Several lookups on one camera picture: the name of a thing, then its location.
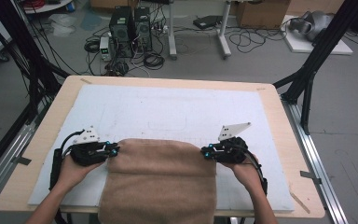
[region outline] person's left hand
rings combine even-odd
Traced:
[[[70,191],[74,186],[80,183],[86,175],[93,169],[102,165],[103,162],[92,164],[90,166],[81,166],[74,162],[71,156],[66,156],[62,162],[61,172],[56,187],[65,191]]]

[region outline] white bracket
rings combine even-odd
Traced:
[[[74,140],[74,145],[98,142],[99,140],[100,137],[98,136],[97,131],[91,126]]]
[[[243,132],[245,129],[251,126],[251,122],[241,123],[241,124],[232,124],[232,125],[224,125],[222,131],[217,138],[219,141],[226,140],[228,138],[232,138],[235,135]]]

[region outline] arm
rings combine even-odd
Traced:
[[[278,220],[269,205],[267,196],[261,187],[257,170],[250,161],[246,159],[242,164],[225,163],[224,165],[233,171],[237,179],[249,191],[255,210],[255,223],[278,223]]]
[[[100,165],[101,163],[84,167],[75,164],[70,156],[65,157],[62,162],[61,173],[57,184],[42,203],[37,206],[36,210],[34,210],[25,223],[52,223],[65,195],[71,191],[74,186],[80,183],[91,170]]]

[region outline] white table leg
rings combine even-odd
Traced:
[[[217,30],[217,36],[219,37],[219,41],[223,48],[223,58],[226,59],[227,57],[231,56],[231,51],[229,50],[226,37],[225,37],[225,31],[226,31],[226,25],[227,25],[227,18],[229,9],[231,7],[231,2],[226,1],[225,9],[223,11],[223,21],[222,21],[222,27],[221,29]]]
[[[168,43],[170,45],[170,56],[173,60],[177,59],[175,36],[173,35],[173,0],[170,1],[170,27],[168,27]]]

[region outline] forearm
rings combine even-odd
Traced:
[[[249,190],[255,210],[255,224],[278,223],[266,194],[261,188]]]
[[[51,224],[67,191],[64,188],[54,188],[25,223]]]

